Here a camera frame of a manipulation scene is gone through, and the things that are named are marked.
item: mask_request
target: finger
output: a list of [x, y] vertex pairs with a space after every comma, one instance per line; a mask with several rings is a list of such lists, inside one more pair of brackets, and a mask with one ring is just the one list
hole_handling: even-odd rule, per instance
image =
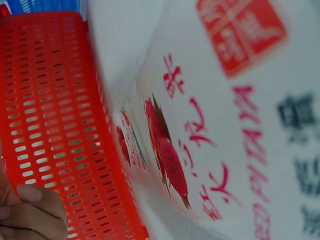
[[46, 240], [39, 233], [28, 229], [5, 229], [5, 227], [0, 227], [0, 233], [5, 240]]
[[20, 203], [20, 199], [15, 193], [10, 181], [3, 170], [3, 159], [2, 159], [2, 143], [0, 138], [0, 206], [12, 205]]
[[17, 192], [23, 202], [30, 203], [38, 209], [62, 219], [66, 225], [68, 224], [65, 207], [60, 196], [55, 191], [21, 184], [18, 186]]
[[62, 219], [28, 203], [0, 207], [0, 217], [0, 224], [4, 227], [30, 229], [48, 240], [65, 240], [68, 235]]
[[8, 231], [6, 231], [7, 229], [11, 230], [11, 228], [9, 228], [9, 227], [0, 226], [0, 240], [5, 240], [4, 236], [2, 235], [3, 229], [4, 229], [4, 232], [8, 232]]

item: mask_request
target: red plastic basket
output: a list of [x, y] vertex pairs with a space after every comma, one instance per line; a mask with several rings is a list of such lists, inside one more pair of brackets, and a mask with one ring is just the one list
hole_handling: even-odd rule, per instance
[[3, 156], [12, 184], [59, 192], [69, 239], [142, 240], [146, 231], [106, 121], [75, 12], [0, 18]]

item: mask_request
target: dragon fruit illustration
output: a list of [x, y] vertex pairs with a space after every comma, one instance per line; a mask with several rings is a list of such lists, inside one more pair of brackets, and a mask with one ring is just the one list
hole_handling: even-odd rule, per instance
[[166, 186], [170, 196], [169, 188], [172, 185], [181, 196], [185, 207], [191, 209], [185, 175], [176, 150], [171, 143], [164, 115], [154, 96], [153, 100], [149, 97], [148, 100], [144, 101], [144, 109], [156, 165], [161, 173], [161, 181]]
[[191, 206], [188, 200], [188, 187], [184, 171], [181, 167], [177, 152], [169, 139], [165, 137], [160, 138], [159, 152], [168, 179], [182, 198], [185, 207], [190, 209]]
[[118, 136], [118, 140], [119, 140], [119, 143], [120, 143], [121, 150], [122, 150], [122, 153], [124, 155], [124, 158], [129, 163], [129, 166], [131, 167], [130, 156], [129, 156], [129, 151], [128, 151], [128, 148], [127, 148], [127, 145], [126, 145], [125, 136], [124, 136], [121, 128], [118, 127], [118, 126], [116, 127], [116, 133], [117, 133], [117, 136]]

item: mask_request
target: red dragon fruit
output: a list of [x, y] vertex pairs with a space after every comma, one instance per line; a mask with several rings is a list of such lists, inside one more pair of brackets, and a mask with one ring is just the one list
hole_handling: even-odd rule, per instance
[[124, 155], [124, 158], [129, 163], [129, 166], [131, 167], [130, 156], [129, 156], [129, 151], [128, 151], [128, 148], [127, 148], [127, 145], [126, 145], [125, 136], [124, 136], [121, 128], [118, 127], [118, 126], [116, 127], [116, 133], [117, 133], [117, 136], [118, 136], [118, 139], [119, 139], [119, 143], [120, 143], [121, 150], [122, 150], [122, 153]]
[[191, 209], [188, 200], [188, 187], [184, 171], [181, 167], [177, 152], [169, 139], [161, 137], [159, 139], [159, 152], [161, 161], [168, 179], [173, 188], [178, 192], [187, 209]]
[[151, 145], [154, 151], [154, 155], [156, 158], [156, 164], [158, 169], [161, 171], [161, 175], [162, 175], [161, 181], [163, 184], [167, 184], [165, 167], [163, 162], [159, 158], [159, 150], [158, 150], [158, 142], [157, 142], [157, 139], [159, 139], [162, 136], [161, 135], [162, 133], [160, 130], [161, 124], [159, 119], [157, 118], [156, 109], [154, 108], [150, 97], [148, 100], [145, 101], [145, 113], [147, 116], [149, 135], [150, 135]]

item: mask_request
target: blue object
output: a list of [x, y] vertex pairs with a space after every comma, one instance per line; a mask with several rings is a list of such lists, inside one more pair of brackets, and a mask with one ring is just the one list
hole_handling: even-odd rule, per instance
[[79, 0], [7, 0], [12, 14], [48, 11], [78, 11]]

